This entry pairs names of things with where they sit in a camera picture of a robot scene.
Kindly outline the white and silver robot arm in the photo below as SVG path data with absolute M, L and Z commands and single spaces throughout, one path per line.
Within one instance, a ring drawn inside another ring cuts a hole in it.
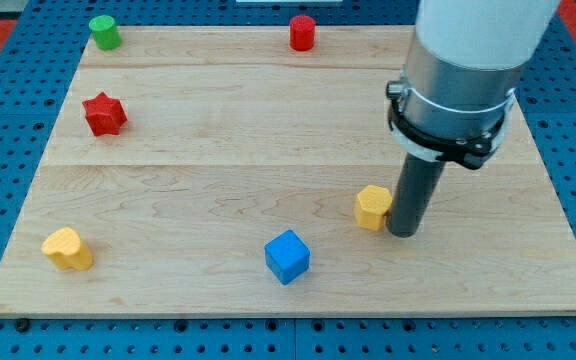
M 422 0 L 393 106 L 414 129 L 470 140 L 504 116 L 559 0 Z

